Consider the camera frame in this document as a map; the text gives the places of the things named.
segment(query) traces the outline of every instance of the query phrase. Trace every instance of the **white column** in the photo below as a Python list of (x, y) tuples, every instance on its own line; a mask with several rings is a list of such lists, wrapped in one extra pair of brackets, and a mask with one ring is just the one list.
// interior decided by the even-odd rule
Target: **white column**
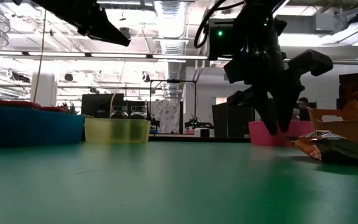
[[(38, 79), (38, 70), (34, 70), (31, 82), (31, 101), (34, 100), (35, 86)], [(51, 70), (41, 70), (37, 97), (35, 102), (41, 106), (56, 106), (57, 103), (58, 73)]]

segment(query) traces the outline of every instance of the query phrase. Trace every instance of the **blue bin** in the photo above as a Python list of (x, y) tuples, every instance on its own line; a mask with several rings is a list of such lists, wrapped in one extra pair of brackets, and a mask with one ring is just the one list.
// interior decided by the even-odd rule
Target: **blue bin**
[(84, 123), (80, 115), (0, 108), (0, 147), (79, 143)]

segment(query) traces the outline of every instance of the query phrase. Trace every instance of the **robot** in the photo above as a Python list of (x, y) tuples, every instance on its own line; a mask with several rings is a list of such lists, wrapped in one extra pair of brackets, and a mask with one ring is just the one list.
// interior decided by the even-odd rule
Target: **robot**
[[(229, 83), (243, 81), (250, 87), (238, 91), (227, 99), (230, 105), (253, 106), (270, 134), (277, 133), (277, 124), (287, 132), (293, 109), (300, 93), (305, 89), (300, 76), (311, 72), (322, 75), (333, 69), (332, 60), (314, 50), (307, 50), (288, 62), (285, 69), (278, 36), (287, 23), (273, 18), (283, 0), (245, 0), (245, 6), (235, 19), (210, 19), (214, 11), (226, 10), (239, 3), (220, 7), (226, 0), (218, 0), (203, 19), (196, 37), (195, 47), (202, 47), (209, 35), (209, 60), (231, 58), (224, 66)], [(198, 43), (201, 32), (204, 39)], [(268, 93), (274, 100), (269, 103)]]
[[(13, 0), (17, 5), (22, 0)], [(106, 11), (96, 0), (32, 0), (78, 28), (78, 33), (90, 39), (128, 46), (131, 42), (107, 18)], [(322, 75), (333, 68), (332, 60), (314, 50), (307, 50), (289, 61), (278, 44), (278, 36), (287, 23), (273, 18), (273, 13), (285, 0), (245, 0), (231, 6), (220, 7), (226, 0), (218, 0), (203, 19), (195, 37), (195, 47), (202, 47), (209, 34), (209, 60), (230, 57), (224, 66), (230, 83), (243, 81), (250, 87), (238, 91), (227, 99), (232, 105), (251, 105), (259, 113), (271, 134), (287, 132), (299, 94), (305, 89), (300, 76), (311, 72)], [(244, 4), (235, 19), (210, 19), (217, 10), (226, 10)], [(204, 40), (198, 43), (204, 31)], [(273, 96), (272, 110), (267, 93)]]
[[(96, 0), (32, 0), (78, 29), (78, 33), (90, 39), (129, 46), (128, 39), (107, 18), (106, 11)], [(13, 0), (18, 6), (23, 0)]]

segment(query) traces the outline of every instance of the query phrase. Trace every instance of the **pink bin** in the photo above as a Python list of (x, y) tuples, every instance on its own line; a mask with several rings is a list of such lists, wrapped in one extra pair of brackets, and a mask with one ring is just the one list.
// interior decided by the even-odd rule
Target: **pink bin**
[(250, 122), (248, 123), (248, 127), (251, 136), (251, 143), (260, 146), (291, 147), (291, 142), (285, 137), (298, 137), (314, 131), (311, 121), (298, 120), (291, 121), (290, 128), (288, 129), (286, 135), (281, 132), (280, 128), (278, 128), (276, 136), (270, 135), (263, 121)]

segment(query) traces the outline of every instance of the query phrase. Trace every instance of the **yellow translucent bin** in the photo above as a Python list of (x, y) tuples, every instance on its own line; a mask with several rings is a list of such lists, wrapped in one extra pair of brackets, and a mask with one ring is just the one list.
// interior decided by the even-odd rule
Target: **yellow translucent bin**
[(149, 140), (151, 122), (144, 119), (86, 118), (87, 142), (142, 143)]

